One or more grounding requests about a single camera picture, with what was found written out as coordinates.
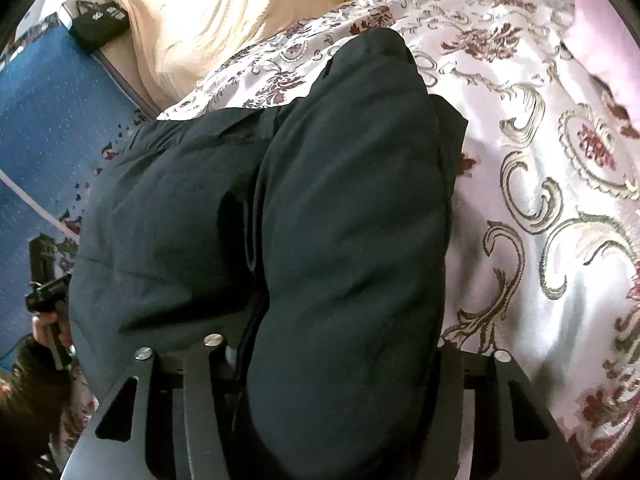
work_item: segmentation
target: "black trousers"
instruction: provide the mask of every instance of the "black trousers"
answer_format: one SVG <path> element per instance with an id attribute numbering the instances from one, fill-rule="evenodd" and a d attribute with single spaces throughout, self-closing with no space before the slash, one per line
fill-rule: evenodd
<path id="1" fill-rule="evenodd" d="M 140 132 L 83 220 L 70 315 L 90 387 L 104 396 L 138 347 L 220 332 L 245 350 L 260 457 L 248 470 L 385 468 L 422 409 L 465 128 L 402 38 L 378 29 L 345 44 L 306 98 Z"/>

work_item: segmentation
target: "brown sleeve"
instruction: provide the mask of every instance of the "brown sleeve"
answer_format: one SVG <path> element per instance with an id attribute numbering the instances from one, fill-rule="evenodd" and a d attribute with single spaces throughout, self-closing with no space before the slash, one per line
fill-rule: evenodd
<path id="1" fill-rule="evenodd" d="M 9 384 L 0 397 L 2 416 L 28 451 L 39 456 L 48 451 L 49 434 L 58 429 L 69 399 L 69 374 L 57 371 L 49 349 L 27 336 L 18 346 Z"/>

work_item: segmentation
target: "floral bedspread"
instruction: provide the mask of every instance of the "floral bedspread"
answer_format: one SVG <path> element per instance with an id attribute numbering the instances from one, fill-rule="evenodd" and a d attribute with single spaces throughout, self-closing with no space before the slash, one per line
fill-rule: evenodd
<path id="1" fill-rule="evenodd" d="M 572 15 L 557 0 L 355 0 L 239 52 L 160 118 L 285 104 L 357 34 L 398 31 L 469 120 L 442 338 L 511 352 L 592 478 L 640 413 L 640 135 L 561 43 Z"/>

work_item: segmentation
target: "screw head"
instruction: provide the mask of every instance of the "screw head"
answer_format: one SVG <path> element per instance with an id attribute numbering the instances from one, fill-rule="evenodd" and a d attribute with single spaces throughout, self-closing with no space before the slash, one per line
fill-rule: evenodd
<path id="1" fill-rule="evenodd" d="M 494 358 L 501 363 L 508 363 L 511 361 L 511 354 L 506 350 L 496 350 L 494 352 Z"/>
<path id="2" fill-rule="evenodd" d="M 153 355 L 154 351 L 148 346 L 143 346 L 136 350 L 136 359 L 138 361 L 145 361 Z"/>
<path id="3" fill-rule="evenodd" d="M 225 337 L 222 334 L 209 334 L 204 338 L 204 345 L 215 348 L 216 346 L 222 345 L 224 341 Z"/>

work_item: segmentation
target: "blue fabric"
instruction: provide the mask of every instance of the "blue fabric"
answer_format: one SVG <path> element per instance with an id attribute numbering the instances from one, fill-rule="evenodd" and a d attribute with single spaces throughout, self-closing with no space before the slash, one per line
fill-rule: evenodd
<path id="1" fill-rule="evenodd" d="M 0 59 L 0 169 L 77 232 L 92 182 L 146 118 L 65 27 L 47 20 L 16 42 L 25 48 L 13 60 Z M 0 356 L 30 330 L 28 239 L 40 232 L 64 238 L 0 182 Z"/>

